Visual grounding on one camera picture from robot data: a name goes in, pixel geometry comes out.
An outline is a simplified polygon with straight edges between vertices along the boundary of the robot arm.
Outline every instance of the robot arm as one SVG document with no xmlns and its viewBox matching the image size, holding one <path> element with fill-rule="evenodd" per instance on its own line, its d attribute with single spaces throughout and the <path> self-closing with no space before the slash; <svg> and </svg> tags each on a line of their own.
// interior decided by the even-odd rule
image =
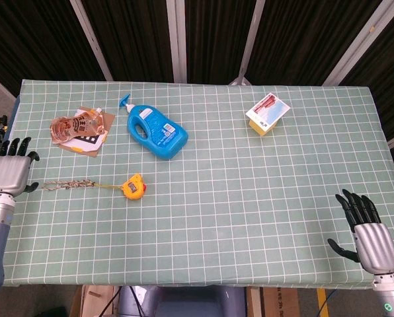
<svg viewBox="0 0 394 317">
<path fill-rule="evenodd" d="M 347 190 L 345 197 L 335 195 L 352 231 L 356 251 L 344 250 L 333 239 L 331 248 L 340 256 L 360 263 L 374 274 L 373 290 L 384 309 L 384 316 L 394 316 L 394 243 L 386 225 L 381 223 L 374 203 L 366 196 L 359 197 Z"/>
<path fill-rule="evenodd" d="M 3 254 L 15 210 L 13 198 L 22 192 L 33 192 L 38 187 L 38 183 L 26 184 L 32 161 L 40 160 L 36 152 L 30 152 L 25 156 L 30 140 L 30 137 L 25 138 L 18 152 L 19 139 L 12 141 L 9 150 L 7 150 L 9 141 L 5 141 L 0 150 L 0 286 L 5 279 Z"/>
</svg>

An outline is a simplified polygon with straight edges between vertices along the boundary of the green light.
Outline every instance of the green light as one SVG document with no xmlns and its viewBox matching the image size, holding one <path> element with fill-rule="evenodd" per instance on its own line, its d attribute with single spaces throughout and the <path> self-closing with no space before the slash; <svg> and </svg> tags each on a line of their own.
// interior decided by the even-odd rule
<svg viewBox="0 0 394 317">
<path fill-rule="evenodd" d="M 390 304 L 386 303 L 385 310 L 387 310 L 388 312 L 391 312 L 393 310 L 393 307 Z"/>
</svg>

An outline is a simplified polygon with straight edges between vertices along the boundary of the black cable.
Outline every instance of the black cable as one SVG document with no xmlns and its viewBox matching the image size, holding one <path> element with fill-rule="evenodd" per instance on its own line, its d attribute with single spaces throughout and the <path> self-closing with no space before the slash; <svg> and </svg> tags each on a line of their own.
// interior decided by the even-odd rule
<svg viewBox="0 0 394 317">
<path fill-rule="evenodd" d="M 110 306 L 110 304 L 112 304 L 113 300 L 118 296 L 120 289 L 122 288 L 122 286 L 119 286 L 118 291 L 116 292 L 115 295 L 113 295 L 112 299 L 107 303 L 106 307 L 103 308 L 103 311 L 100 313 L 100 315 L 98 317 L 102 317 L 104 312 L 106 311 L 106 309 Z"/>
<path fill-rule="evenodd" d="M 132 288 L 132 286 L 130 286 L 130 290 L 131 290 L 131 292 L 132 292 L 132 296 L 134 296 L 134 299 L 136 300 L 136 304 L 137 304 L 137 308 L 138 308 L 139 317 L 145 317 L 144 310 L 143 310 L 143 308 L 141 307 L 141 304 L 140 304 L 139 301 L 138 301 L 136 292 L 134 291 L 134 289 Z"/>
<path fill-rule="evenodd" d="M 329 300 L 329 297 L 332 296 L 333 293 L 335 293 L 337 291 L 337 289 L 334 289 L 327 297 L 327 299 L 325 299 L 325 301 L 323 302 L 321 309 L 319 309 L 319 312 L 317 313 L 316 317 L 320 317 L 321 313 L 322 313 L 322 309 L 325 306 L 325 304 L 327 303 L 327 301 Z"/>
</svg>

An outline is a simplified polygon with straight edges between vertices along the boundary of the blue plastic bottle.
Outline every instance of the blue plastic bottle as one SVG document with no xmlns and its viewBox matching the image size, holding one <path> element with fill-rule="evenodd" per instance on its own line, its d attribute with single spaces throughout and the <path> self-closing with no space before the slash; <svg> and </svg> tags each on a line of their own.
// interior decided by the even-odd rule
<svg viewBox="0 0 394 317">
<path fill-rule="evenodd" d="M 187 132 L 152 106 L 127 104 L 129 97 L 129 94 L 123 97 L 119 107 L 126 106 L 130 113 L 127 127 L 132 137 L 157 157 L 173 158 L 187 142 Z M 137 132 L 137 126 L 144 130 L 146 137 Z"/>
</svg>

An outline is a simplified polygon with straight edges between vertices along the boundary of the table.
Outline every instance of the table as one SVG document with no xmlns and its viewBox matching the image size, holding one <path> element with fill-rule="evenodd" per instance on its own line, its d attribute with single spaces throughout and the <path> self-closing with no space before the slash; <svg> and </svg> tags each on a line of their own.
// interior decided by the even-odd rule
<svg viewBox="0 0 394 317">
<path fill-rule="evenodd" d="M 291 110 L 259 137 L 245 112 L 273 92 Z M 155 106 L 189 133 L 170 161 L 127 132 L 118 101 Z M 97 158 L 53 145 L 49 125 L 80 106 L 116 115 Z M 354 249 L 334 195 L 367 194 L 394 239 L 394 165 L 366 87 L 27 81 L 11 130 L 41 157 L 30 181 L 122 184 L 139 201 L 87 188 L 17 197 L 5 284 L 281 285 L 366 288 L 372 276 L 327 245 Z"/>
</svg>

